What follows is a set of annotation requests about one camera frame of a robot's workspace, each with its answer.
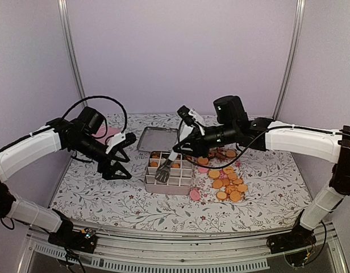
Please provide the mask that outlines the metal divided cookie tin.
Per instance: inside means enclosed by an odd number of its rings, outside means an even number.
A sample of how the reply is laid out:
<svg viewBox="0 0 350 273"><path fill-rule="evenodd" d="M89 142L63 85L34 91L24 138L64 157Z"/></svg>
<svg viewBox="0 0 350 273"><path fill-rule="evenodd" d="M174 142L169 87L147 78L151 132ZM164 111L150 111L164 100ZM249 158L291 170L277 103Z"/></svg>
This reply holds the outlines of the metal divided cookie tin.
<svg viewBox="0 0 350 273"><path fill-rule="evenodd" d="M157 169L166 162L169 155L169 152L162 151L150 153L144 177L145 189L148 193L187 196L193 184L193 167L182 155L178 155L171 163L166 182L156 179Z"/></svg>

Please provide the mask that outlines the metal tongs white handle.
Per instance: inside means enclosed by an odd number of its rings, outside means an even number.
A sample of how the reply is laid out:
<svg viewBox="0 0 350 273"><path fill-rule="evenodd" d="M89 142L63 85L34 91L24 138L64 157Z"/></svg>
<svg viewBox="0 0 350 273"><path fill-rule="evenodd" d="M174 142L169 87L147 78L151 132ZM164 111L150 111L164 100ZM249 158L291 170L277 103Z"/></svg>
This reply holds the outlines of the metal tongs white handle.
<svg viewBox="0 0 350 273"><path fill-rule="evenodd" d="M166 184L169 176L170 176L170 169L174 161L176 160L178 156L178 153L175 153L173 150L171 151L170 155L168 158L163 162L159 168L156 171L155 174L155 179L160 183L160 184Z"/></svg>

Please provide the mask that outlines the pink plate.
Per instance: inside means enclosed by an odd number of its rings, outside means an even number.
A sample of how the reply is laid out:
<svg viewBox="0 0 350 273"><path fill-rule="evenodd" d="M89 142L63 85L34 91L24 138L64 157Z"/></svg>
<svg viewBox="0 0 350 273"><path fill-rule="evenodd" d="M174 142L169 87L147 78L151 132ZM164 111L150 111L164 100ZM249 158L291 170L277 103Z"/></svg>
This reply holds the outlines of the pink plate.
<svg viewBox="0 0 350 273"><path fill-rule="evenodd" d="M110 135L114 135L121 132L120 129L114 128L114 127L105 127L102 126L98 129L96 134L93 134L93 137L97 138L100 142L104 143L106 138Z"/></svg>

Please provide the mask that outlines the front aluminium rail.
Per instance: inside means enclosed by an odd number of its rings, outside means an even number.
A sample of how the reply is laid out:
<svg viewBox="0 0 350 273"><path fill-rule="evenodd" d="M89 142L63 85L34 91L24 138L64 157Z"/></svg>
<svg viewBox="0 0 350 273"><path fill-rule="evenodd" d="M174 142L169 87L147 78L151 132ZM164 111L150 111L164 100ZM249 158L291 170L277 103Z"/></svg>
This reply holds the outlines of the front aluminium rail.
<svg viewBox="0 0 350 273"><path fill-rule="evenodd" d="M273 253L267 245L284 230L225 233L172 233L106 226L77 221L76 229L91 228L97 236L93 253L68 259L48 243L48 235L30 228L18 272L350 272L332 222L315 229L316 244L303 266L295 260L299 248Z"/></svg>

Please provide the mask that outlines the floral tablecloth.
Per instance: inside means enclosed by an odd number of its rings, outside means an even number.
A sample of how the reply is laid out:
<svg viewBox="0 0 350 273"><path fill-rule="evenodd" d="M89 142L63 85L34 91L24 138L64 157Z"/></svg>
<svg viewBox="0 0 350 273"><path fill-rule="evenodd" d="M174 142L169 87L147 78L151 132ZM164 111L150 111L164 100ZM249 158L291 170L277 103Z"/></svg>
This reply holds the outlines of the floral tablecloth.
<svg viewBox="0 0 350 273"><path fill-rule="evenodd" d="M194 185L206 188L199 201L188 196L148 193L149 153L126 149L132 178L106 181L94 163L73 161L51 207L75 220L100 225L175 233L222 233L288 228L311 201L290 153L248 150L235 163L248 187L238 201L219 202L206 173L196 169Z"/></svg>

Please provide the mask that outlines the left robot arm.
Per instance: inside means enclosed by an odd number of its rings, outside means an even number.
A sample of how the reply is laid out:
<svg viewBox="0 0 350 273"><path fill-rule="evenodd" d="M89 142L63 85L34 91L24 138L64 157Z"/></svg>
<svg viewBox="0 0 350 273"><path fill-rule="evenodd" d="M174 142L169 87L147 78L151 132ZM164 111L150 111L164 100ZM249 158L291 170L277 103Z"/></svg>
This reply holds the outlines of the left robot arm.
<svg viewBox="0 0 350 273"><path fill-rule="evenodd" d="M124 149L136 141L134 133L122 131L104 135L101 143L96 135L106 118L91 107L85 107L71 121L56 118L16 142L0 149L0 220L9 218L37 226L66 247L78 241L71 220L60 212L26 201L11 193L6 181L31 163L60 150L76 151L97 162L97 171L105 180L130 179L123 163L130 161Z"/></svg>

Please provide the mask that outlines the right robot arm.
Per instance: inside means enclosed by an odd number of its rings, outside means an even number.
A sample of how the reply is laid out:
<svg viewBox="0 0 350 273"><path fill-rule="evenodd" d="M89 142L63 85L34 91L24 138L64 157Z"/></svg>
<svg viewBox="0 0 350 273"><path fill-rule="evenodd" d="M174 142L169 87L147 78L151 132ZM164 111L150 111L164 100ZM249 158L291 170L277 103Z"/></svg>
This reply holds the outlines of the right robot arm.
<svg viewBox="0 0 350 273"><path fill-rule="evenodd" d="M303 210L296 227L287 236L292 248L309 238L309 231L350 196L350 126L341 130L315 129L291 125L270 118L249 120L240 97L224 96L213 102L217 126L205 126L193 109L181 106L177 113L185 123L175 154L205 157L209 150L237 143L259 151L287 151L313 156L333 163L329 183Z"/></svg>

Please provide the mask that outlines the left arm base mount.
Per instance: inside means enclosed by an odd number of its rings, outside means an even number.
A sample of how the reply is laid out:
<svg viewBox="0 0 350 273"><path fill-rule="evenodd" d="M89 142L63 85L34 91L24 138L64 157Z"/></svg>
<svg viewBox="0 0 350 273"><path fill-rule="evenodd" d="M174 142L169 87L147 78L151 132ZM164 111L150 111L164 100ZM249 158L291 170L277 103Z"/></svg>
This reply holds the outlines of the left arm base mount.
<svg viewBox="0 0 350 273"><path fill-rule="evenodd" d="M71 226L60 227L57 232L50 233L48 242L67 249L93 254L98 237L87 230L75 231Z"/></svg>

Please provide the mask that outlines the floral cookie tray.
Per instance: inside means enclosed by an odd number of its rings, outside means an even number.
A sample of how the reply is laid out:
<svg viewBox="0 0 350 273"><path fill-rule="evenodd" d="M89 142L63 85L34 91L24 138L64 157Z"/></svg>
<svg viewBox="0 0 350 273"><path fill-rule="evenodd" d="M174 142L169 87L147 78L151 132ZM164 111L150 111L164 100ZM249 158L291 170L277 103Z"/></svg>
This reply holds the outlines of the floral cookie tray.
<svg viewBox="0 0 350 273"><path fill-rule="evenodd" d="M210 150L208 157L195 160L198 165L194 170L192 189L200 193L199 202L241 202L245 199L248 186L241 174L240 161L224 166L236 156L235 150L216 148Z"/></svg>

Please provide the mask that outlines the pink round cookie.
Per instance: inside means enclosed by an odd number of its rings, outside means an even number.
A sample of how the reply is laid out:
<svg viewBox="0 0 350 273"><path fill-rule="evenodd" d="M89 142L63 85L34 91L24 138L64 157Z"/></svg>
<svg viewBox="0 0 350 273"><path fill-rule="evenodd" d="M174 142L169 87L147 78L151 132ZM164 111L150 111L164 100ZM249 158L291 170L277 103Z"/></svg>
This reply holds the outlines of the pink round cookie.
<svg viewBox="0 0 350 273"><path fill-rule="evenodd" d="M201 199L201 195L196 189L192 189L189 192L189 196L193 201L199 201Z"/></svg>

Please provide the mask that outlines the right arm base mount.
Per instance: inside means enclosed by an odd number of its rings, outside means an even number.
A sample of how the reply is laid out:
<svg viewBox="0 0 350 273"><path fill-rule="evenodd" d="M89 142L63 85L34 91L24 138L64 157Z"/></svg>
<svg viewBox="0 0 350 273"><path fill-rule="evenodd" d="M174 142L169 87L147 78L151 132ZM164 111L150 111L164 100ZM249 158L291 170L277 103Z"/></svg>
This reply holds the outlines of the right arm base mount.
<svg viewBox="0 0 350 273"><path fill-rule="evenodd" d="M306 265L315 243L314 232L301 226L296 226L287 233L271 235L266 240L272 254L293 251L285 256L287 263L293 267Z"/></svg>

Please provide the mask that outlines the metal tin lid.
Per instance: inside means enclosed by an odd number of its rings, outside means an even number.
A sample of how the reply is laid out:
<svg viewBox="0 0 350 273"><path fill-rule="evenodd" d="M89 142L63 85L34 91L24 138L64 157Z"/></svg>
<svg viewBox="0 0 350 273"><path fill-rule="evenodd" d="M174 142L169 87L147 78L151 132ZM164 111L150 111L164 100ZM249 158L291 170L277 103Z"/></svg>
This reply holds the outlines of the metal tin lid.
<svg viewBox="0 0 350 273"><path fill-rule="evenodd" d="M177 129L147 126L139 139L137 150L141 152L171 151L177 143Z"/></svg>

